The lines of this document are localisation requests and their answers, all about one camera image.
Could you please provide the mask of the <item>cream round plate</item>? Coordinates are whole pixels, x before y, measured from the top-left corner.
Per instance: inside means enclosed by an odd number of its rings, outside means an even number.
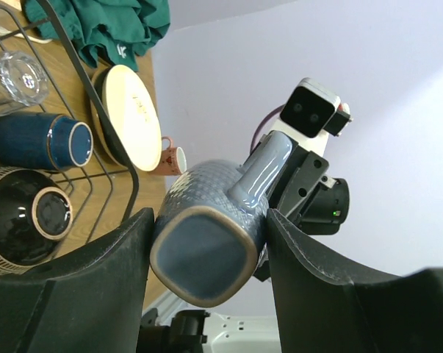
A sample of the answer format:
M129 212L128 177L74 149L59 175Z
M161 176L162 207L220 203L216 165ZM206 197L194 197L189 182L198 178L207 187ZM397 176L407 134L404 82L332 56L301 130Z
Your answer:
M109 122L133 165L141 171L154 170L162 153L162 133L141 78L125 65L113 66L104 77L101 97Z

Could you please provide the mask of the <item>grey blue mug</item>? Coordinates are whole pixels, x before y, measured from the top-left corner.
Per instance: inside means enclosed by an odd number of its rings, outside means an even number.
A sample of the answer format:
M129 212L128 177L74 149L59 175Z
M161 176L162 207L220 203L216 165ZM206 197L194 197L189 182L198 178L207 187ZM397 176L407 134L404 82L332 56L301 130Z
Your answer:
M150 253L168 289L197 307L216 307L249 280L266 242L266 192L291 152L292 141L272 131L242 165L207 160L173 183Z

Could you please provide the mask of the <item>pink ceramic mug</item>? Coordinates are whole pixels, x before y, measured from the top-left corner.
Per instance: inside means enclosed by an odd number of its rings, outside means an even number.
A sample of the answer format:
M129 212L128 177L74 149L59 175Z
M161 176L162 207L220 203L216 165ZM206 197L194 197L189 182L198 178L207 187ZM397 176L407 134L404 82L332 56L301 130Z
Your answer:
M182 147L173 145L173 140L162 137L162 142L168 142L168 147L162 150L158 166L152 171L160 176L178 176L187 170L187 158Z

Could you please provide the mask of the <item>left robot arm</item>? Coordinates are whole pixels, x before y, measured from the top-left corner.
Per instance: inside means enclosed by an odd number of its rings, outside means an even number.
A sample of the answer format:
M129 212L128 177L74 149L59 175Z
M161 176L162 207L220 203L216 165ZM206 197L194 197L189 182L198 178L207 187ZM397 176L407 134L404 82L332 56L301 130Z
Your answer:
M154 212L0 276L0 352L443 352L443 268L396 277L267 213L275 320L205 310L142 323Z

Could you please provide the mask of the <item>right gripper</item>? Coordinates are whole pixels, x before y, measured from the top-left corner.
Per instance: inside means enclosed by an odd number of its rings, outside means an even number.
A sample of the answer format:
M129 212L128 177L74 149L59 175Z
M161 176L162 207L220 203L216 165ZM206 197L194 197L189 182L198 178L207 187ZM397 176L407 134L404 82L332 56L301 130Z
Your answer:
M328 167L323 157L294 142L285 166L267 189L269 206L307 235L334 235L348 216L348 183L327 175Z

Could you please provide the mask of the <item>clear glass cup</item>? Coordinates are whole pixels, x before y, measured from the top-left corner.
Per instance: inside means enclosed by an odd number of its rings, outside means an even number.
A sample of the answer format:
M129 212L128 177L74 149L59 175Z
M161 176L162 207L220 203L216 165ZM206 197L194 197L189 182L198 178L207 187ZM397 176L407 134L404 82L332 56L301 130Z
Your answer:
M0 116L41 104L48 96L42 66L22 51L0 51Z

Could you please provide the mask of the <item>dark blue teacup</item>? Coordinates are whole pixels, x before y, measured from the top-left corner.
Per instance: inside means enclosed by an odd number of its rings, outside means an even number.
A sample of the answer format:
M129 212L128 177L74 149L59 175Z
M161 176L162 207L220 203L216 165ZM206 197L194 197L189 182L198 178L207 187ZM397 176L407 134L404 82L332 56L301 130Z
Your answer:
M93 154L89 126L64 114L12 113L0 117L0 163L65 171L85 166Z

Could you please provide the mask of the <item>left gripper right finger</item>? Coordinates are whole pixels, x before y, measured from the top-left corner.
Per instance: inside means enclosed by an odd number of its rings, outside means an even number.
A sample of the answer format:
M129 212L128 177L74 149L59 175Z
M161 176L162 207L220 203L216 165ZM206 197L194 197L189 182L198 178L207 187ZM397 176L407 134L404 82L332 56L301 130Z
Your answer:
M283 352L443 352L443 268L405 277L357 263L267 213Z

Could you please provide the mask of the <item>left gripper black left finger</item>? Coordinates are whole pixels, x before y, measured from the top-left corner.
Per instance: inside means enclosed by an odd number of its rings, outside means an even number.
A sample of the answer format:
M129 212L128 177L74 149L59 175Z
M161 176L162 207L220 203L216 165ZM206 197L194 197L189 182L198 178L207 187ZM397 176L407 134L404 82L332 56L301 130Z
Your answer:
M0 352L135 352L154 211L24 274L0 276Z

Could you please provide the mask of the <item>dark brown bowl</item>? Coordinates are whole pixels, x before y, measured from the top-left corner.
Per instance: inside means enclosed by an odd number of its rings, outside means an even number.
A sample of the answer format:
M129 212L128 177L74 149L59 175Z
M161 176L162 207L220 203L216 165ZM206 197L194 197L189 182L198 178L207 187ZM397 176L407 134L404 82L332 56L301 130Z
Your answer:
M0 167L0 276L48 259L70 232L71 201L39 171Z

